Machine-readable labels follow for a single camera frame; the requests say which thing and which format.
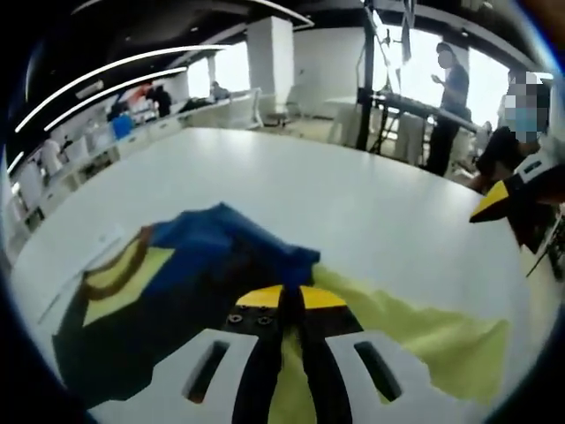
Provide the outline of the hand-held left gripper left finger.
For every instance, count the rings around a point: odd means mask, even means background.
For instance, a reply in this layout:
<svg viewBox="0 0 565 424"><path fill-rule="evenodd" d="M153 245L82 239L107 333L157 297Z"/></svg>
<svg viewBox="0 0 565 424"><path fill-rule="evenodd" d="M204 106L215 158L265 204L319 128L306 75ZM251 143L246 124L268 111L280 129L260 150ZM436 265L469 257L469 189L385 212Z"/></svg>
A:
<svg viewBox="0 0 565 424"><path fill-rule="evenodd" d="M182 308L147 388L156 423L266 423L282 367L284 289Z"/></svg>

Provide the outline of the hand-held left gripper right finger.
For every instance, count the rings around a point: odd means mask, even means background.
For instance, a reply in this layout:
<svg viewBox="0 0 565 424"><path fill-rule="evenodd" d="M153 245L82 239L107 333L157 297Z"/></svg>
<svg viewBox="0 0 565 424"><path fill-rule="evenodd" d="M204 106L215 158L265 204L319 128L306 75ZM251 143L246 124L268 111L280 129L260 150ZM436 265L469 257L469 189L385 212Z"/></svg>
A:
<svg viewBox="0 0 565 424"><path fill-rule="evenodd" d="M435 419L426 367L379 331L365 330L331 291L299 290L303 367L319 423L424 423Z"/></svg>

